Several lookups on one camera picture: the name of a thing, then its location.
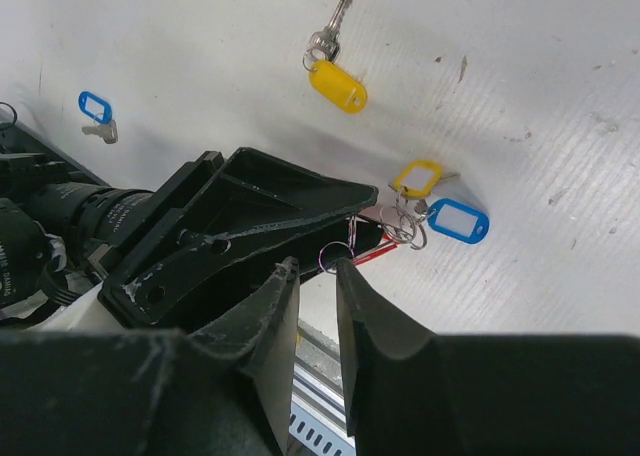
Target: black plastic part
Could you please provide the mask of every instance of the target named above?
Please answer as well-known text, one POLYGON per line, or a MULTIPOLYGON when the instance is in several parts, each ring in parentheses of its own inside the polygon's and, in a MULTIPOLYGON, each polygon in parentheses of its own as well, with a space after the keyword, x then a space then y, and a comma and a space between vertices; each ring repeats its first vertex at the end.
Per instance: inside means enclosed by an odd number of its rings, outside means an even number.
POLYGON ((0 197, 23 205, 42 186, 69 181, 67 165, 42 153, 0 154, 0 197))
POLYGON ((49 260, 48 241, 38 225, 0 198, 0 308, 28 298, 49 260))
MULTIPOLYGON (((240 303, 286 256, 300 261, 303 278, 316 274, 320 249, 346 241, 345 218, 376 197, 376 188, 254 149, 239 149, 227 161, 205 153, 89 258, 108 275, 100 301, 126 326, 192 331, 240 303)), ((360 223, 357 252, 381 236, 377 224, 360 223)))
POLYGON ((0 331, 3 456, 284 454, 297 276, 285 260, 189 338, 0 331))
MULTIPOLYGON (((13 115, 8 113, 9 112, 5 111, 4 107, 0 106, 0 121, 12 121, 13 115)), ((55 173, 56 176, 52 179, 46 179, 46 181, 44 181, 42 184, 59 183, 70 180, 78 183, 99 184, 103 186, 106 185, 104 181, 98 178, 91 171, 87 170, 87 168, 73 161, 68 155, 50 148, 31 134, 29 134, 29 132, 27 132, 22 126, 20 121, 18 121, 15 125, 0 125, 0 153, 2 153, 0 154, 0 161, 6 155, 15 155, 18 158, 21 158, 23 156, 30 157, 30 154, 35 154, 39 159, 37 167, 34 169, 35 172, 49 172, 50 169, 46 167, 42 168, 42 166, 45 166, 49 162, 60 163, 63 165, 64 171, 68 176, 64 177, 61 180, 58 174, 58 169, 56 168, 55 171, 52 171, 52 173, 55 173)), ((11 179, 14 183, 18 183, 19 185, 21 183, 16 181, 16 179, 21 178, 22 176, 26 176, 27 179, 32 178, 34 175, 29 174, 31 171, 31 169, 23 169, 21 170, 20 174, 13 173, 11 179)), ((5 176, 7 176, 6 173, 0 176, 0 181, 2 181, 5 176)), ((14 200, 13 196, 3 194, 2 191, 0 191, 0 197, 9 197, 16 204, 21 204, 19 199, 14 200)))
POLYGON ((359 456, 639 454, 640 342, 441 336, 338 262, 347 430, 359 456))

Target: black cable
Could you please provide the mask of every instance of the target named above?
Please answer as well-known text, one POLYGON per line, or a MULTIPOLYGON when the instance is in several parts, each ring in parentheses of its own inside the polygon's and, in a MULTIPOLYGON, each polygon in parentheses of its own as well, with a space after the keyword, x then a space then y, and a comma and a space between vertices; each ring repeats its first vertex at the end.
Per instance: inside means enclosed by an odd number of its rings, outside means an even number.
POLYGON ((53 313, 55 313, 60 305, 54 301, 46 301, 39 306, 26 318, 5 318, 0 319, 0 329, 25 329, 43 322, 53 313))
POLYGON ((44 265, 40 273, 39 286, 51 301, 60 306, 69 306, 82 295, 69 289, 65 273, 54 271, 57 265, 57 258, 44 265))
POLYGON ((13 128, 18 122, 18 112, 9 103, 5 103, 3 101, 0 101, 0 106, 6 106, 7 108, 9 108, 9 111, 11 111, 11 113, 13 114, 12 120, 10 122, 0 123, 0 131, 5 131, 7 129, 13 128))

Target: metal ring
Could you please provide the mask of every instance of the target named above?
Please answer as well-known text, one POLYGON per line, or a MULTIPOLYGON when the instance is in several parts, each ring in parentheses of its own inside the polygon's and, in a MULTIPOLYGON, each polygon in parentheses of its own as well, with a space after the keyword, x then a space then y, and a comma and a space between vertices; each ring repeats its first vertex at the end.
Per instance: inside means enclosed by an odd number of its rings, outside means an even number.
POLYGON ((0 131, 4 131, 6 129, 13 128, 16 125, 16 123, 18 122, 18 112, 16 111, 16 108, 11 106, 9 103, 4 103, 2 101, 0 101, 0 106, 6 106, 7 108, 9 108, 9 110, 11 111, 11 114, 12 114, 10 122, 8 122, 8 123, 0 123, 0 131))
POLYGON ((419 224, 418 225, 418 229, 420 230, 420 234, 422 235, 422 244, 421 245, 417 245, 414 241, 411 241, 411 249, 413 249, 414 251, 420 251, 421 249, 424 249, 427 247, 427 232, 424 230, 424 225, 419 224))
POLYGON ((104 113, 96 113, 96 114, 94 114, 94 115, 93 115, 93 124, 94 124, 94 125, 96 125, 96 126, 102 126, 102 123, 99 123, 99 122, 98 122, 98 118, 99 118, 100 116, 104 116, 104 113))
POLYGON ((342 241, 331 241, 330 243, 325 244, 324 247, 318 253, 318 266, 320 266, 320 269, 325 273, 336 274, 337 271, 334 270, 333 272, 331 272, 327 268, 325 268, 324 265, 322 264, 322 254, 324 253, 324 250, 327 249, 332 244, 339 244, 340 246, 344 246, 345 248, 347 248, 351 253, 351 259, 355 258, 356 255, 353 252, 353 249, 351 249, 347 243, 343 243, 342 241))
POLYGON ((411 243, 411 241, 415 239, 416 231, 417 231, 414 219, 404 209, 394 206, 393 209, 395 209, 396 212, 400 215, 400 220, 402 221, 402 218, 407 218, 407 220, 409 221, 409 227, 411 228, 411 232, 407 231, 402 227, 389 224, 384 220, 384 210, 387 209, 388 207, 389 206, 383 206, 380 208, 380 224, 385 234, 395 243, 398 243, 398 244, 411 243))
POLYGON ((313 68, 309 69, 307 67, 307 55, 306 54, 304 56, 302 56, 302 66, 304 66, 304 69, 306 69, 310 73, 315 73, 316 71, 318 71, 317 69, 313 69, 313 68))

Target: silver key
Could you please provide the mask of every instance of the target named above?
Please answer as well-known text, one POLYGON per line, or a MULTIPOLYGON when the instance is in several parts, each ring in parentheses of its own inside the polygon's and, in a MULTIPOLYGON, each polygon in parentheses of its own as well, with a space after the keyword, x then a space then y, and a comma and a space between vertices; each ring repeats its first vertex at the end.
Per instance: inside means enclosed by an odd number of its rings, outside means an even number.
POLYGON ((107 124, 83 126, 82 132, 86 135, 99 136, 107 144, 118 142, 118 127, 115 119, 112 119, 107 124))
POLYGON ((329 24, 322 31, 313 33, 309 40, 306 56, 312 61, 323 59, 320 55, 324 55, 324 59, 333 62, 340 52, 340 43, 338 43, 338 34, 340 34, 340 25, 344 18, 344 13, 349 9, 353 0, 340 0, 329 24))

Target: black cylinder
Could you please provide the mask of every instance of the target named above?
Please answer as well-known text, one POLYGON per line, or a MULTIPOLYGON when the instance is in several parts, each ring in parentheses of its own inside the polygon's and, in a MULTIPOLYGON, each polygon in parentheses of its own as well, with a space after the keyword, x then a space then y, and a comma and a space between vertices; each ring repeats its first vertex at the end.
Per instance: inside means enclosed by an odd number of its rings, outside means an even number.
POLYGON ((47 261, 42 230, 15 204, 0 198, 0 308, 34 294, 47 261))
POLYGON ((47 232, 61 236, 67 255, 81 266, 86 253, 125 226, 152 194, 82 183, 50 184, 29 199, 25 211, 47 232))

